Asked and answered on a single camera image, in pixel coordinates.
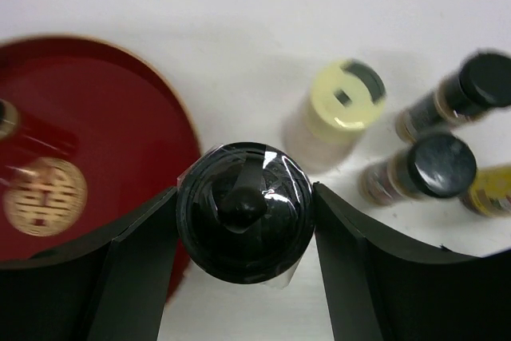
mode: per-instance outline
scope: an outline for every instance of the round gold coin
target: round gold coin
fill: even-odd
[[[7,220],[31,236],[54,236],[73,225],[87,200],[85,178],[68,161],[41,157],[19,169],[5,195]]]

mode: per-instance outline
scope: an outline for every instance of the black lid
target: black lid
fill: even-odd
[[[0,124],[3,122],[3,119],[6,118],[6,105],[3,100],[0,100]]]
[[[466,191],[477,171],[469,146],[449,133],[421,137],[411,147],[406,162],[418,190],[438,199]]]
[[[296,264],[314,232],[311,185],[285,153],[223,145],[179,186],[177,227],[192,260],[236,284],[270,280]]]
[[[511,105],[511,58],[497,52],[479,52],[459,74],[465,95],[484,109]]]

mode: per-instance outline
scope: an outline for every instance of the white surface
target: white surface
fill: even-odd
[[[0,38],[93,34],[150,60],[183,96],[205,149],[240,140],[281,147],[281,123],[316,71],[359,58],[386,83],[386,116],[348,162],[317,180],[427,243],[474,255],[511,246],[511,220],[484,220],[456,201],[373,210],[355,190],[362,166],[403,146],[392,126],[400,108],[474,49],[511,51],[509,0],[2,0],[0,15]],[[480,166],[495,165],[511,161],[510,124],[511,113],[496,113],[458,132]],[[283,291],[225,284],[193,268],[159,340],[201,339],[332,340],[315,244]]]

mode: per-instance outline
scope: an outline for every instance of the red plate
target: red plate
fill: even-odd
[[[115,220],[176,185],[200,155],[165,80],[104,42],[51,36],[0,47],[0,99],[13,123],[0,126],[0,260]],[[170,290],[187,264],[179,246]]]

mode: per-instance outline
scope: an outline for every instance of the spice jar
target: spice jar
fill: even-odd
[[[381,206],[407,199],[449,199],[469,188],[476,171],[467,144],[449,133],[434,133],[366,168],[360,190],[368,201]]]
[[[309,172],[323,172],[345,159],[381,115],[382,79],[360,61],[336,61],[315,79],[302,107],[287,125],[286,151]]]
[[[476,180],[460,200],[472,212],[483,216],[511,216],[511,165],[478,171]]]
[[[434,130],[453,129],[511,105],[511,58],[479,52],[439,87],[402,111],[396,132],[404,141]]]

